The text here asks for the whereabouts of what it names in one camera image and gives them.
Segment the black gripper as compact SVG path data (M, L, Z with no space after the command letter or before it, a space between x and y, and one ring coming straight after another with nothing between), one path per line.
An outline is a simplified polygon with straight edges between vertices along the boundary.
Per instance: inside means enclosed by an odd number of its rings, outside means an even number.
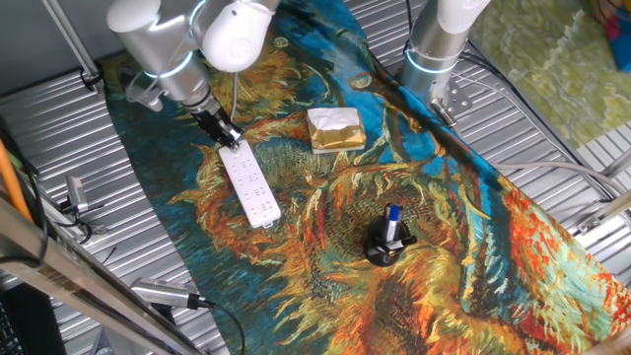
M242 140L242 130L228 122L228 115L216 100L206 100L190 112L198 126L223 147L234 148Z

